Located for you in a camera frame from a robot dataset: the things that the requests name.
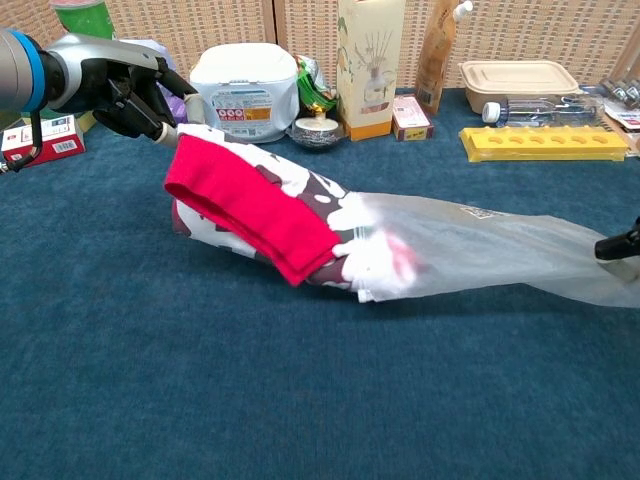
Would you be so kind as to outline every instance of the white bottle cap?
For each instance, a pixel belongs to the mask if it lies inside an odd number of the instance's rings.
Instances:
[[[482,109],[482,121],[484,123],[496,123],[500,118],[500,104],[498,102],[487,102]]]
[[[461,3],[453,10],[453,19],[456,22],[459,22],[467,14],[471,13],[472,10],[473,10],[473,2],[471,2],[471,0],[466,0],[466,2]]]

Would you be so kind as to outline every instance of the yellow tray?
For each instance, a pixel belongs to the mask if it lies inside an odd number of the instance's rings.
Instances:
[[[470,162],[520,160],[624,161],[628,146],[602,127],[465,128],[460,138]]]

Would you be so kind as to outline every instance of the transparent plastic bag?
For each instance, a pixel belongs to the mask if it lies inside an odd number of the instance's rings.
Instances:
[[[640,259],[604,268],[594,256],[604,237],[593,230],[550,216],[359,195],[372,224],[345,253],[360,257],[352,275],[361,301],[526,283],[582,302],[640,308]],[[394,267],[384,268],[385,259]]]

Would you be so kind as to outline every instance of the woven wall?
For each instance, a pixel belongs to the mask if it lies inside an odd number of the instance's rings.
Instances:
[[[185,76],[214,45],[275,41],[271,0],[107,0],[107,6],[118,37],[162,43]]]
[[[64,34],[49,0],[0,0],[0,27],[20,30],[42,46]]]
[[[580,82],[609,74],[635,28],[640,0],[477,0],[459,29],[447,75],[460,86],[457,64],[469,59],[546,58]],[[275,41],[320,61],[335,81],[337,0],[107,0],[121,38],[165,44],[187,75],[207,47]],[[433,0],[407,0],[398,84],[412,86]],[[43,45],[63,34],[48,0],[0,0],[0,25],[18,28]]]
[[[412,87],[433,0],[407,0],[398,85]],[[335,81],[336,1],[275,0],[278,38],[295,53],[317,58]],[[447,86],[462,86],[457,64],[466,60],[549,59],[579,82],[609,74],[635,28],[638,0],[477,0],[459,26]]]
[[[271,0],[106,0],[120,38],[164,44],[188,75],[208,47],[275,42]],[[48,0],[0,0],[0,26],[31,35],[45,46],[64,34]]]

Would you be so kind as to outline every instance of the red box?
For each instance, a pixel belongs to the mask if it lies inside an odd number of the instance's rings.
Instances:
[[[45,120],[42,124],[42,153],[27,167],[70,157],[86,151],[82,130],[73,115]],[[5,130],[2,155],[7,162],[20,160],[32,147],[31,125]]]

